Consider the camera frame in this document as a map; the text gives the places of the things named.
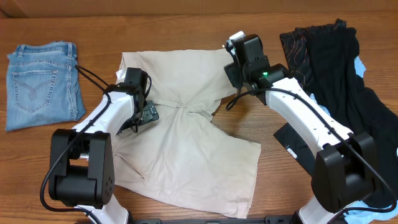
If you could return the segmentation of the beige khaki shorts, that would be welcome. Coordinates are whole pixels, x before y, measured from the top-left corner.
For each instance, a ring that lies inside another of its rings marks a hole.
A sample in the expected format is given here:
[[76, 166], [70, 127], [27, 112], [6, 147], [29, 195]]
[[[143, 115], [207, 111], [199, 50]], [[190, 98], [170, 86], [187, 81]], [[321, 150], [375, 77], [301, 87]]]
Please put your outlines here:
[[124, 52], [120, 67], [152, 78], [148, 99], [157, 121], [113, 139], [116, 184], [183, 208], [246, 218], [261, 153], [211, 122], [221, 100], [235, 94], [224, 50]]

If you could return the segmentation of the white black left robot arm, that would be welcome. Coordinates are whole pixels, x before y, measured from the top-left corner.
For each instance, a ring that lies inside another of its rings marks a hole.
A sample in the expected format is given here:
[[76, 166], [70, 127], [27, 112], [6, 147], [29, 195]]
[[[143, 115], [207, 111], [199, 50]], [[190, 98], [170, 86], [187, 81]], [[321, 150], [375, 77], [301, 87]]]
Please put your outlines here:
[[144, 70], [129, 67], [121, 82], [109, 85], [86, 68], [75, 68], [100, 88], [103, 99], [74, 128], [53, 133], [40, 201], [52, 212], [82, 212], [92, 223], [133, 223], [130, 211], [114, 196], [112, 139], [159, 119], [154, 103], [147, 100], [152, 79]]

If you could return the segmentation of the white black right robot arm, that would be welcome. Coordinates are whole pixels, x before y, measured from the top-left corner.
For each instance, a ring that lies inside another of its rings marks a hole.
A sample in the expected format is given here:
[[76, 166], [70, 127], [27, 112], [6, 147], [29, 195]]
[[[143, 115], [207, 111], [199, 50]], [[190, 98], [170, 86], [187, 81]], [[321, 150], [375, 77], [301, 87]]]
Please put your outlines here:
[[283, 65], [271, 66], [258, 35], [239, 31], [224, 47], [233, 58], [224, 68], [232, 86], [246, 87], [245, 94], [278, 112], [315, 158], [314, 197], [298, 211], [300, 223], [333, 223], [349, 205], [380, 189], [376, 145], [369, 134], [355, 135], [313, 102]]

